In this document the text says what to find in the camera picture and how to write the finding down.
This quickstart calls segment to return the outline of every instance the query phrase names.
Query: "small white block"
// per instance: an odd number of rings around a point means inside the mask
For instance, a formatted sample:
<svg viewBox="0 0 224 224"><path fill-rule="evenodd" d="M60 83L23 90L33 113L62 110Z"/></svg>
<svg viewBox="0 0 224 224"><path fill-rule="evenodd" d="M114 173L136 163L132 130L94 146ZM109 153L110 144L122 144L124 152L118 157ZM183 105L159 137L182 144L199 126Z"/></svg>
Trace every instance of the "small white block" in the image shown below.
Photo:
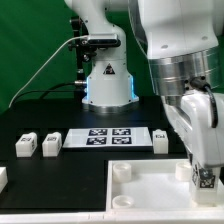
<svg viewBox="0 0 224 224"><path fill-rule="evenodd" d="M0 193L8 183L7 173L5 167L0 167Z"/></svg>
<svg viewBox="0 0 224 224"><path fill-rule="evenodd" d="M31 157L37 148L37 134L24 134L16 143L17 157Z"/></svg>
<svg viewBox="0 0 224 224"><path fill-rule="evenodd" d="M56 157L62 146L61 134L55 132L53 134L48 134L45 138L43 147L43 157Z"/></svg>
<svg viewBox="0 0 224 224"><path fill-rule="evenodd" d="M153 148L155 154L168 154L168 142L166 131L153 131Z"/></svg>

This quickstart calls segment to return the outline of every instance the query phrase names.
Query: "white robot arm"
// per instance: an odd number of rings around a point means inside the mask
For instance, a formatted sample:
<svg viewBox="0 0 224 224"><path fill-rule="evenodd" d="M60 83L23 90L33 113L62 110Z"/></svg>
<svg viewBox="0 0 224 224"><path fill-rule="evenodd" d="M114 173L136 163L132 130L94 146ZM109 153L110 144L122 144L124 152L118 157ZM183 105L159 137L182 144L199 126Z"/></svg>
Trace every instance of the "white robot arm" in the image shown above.
<svg viewBox="0 0 224 224"><path fill-rule="evenodd" d="M210 88L222 83L216 35L223 29L224 1L129 3L135 15L132 21L140 23L133 26L134 31L142 27L146 36L154 92L162 97L169 122L193 155L192 198L211 203L219 168L224 166L224 97L209 97ZM212 183L210 188L201 185L204 180Z"/></svg>
<svg viewBox="0 0 224 224"><path fill-rule="evenodd" d="M100 113L121 112L138 102L133 90L133 77L127 71L126 35L106 19L105 11L128 9L128 1L65 0L85 23L89 37L87 45L97 46L93 68L87 78L86 109ZM110 47L107 43L120 43Z"/></svg>

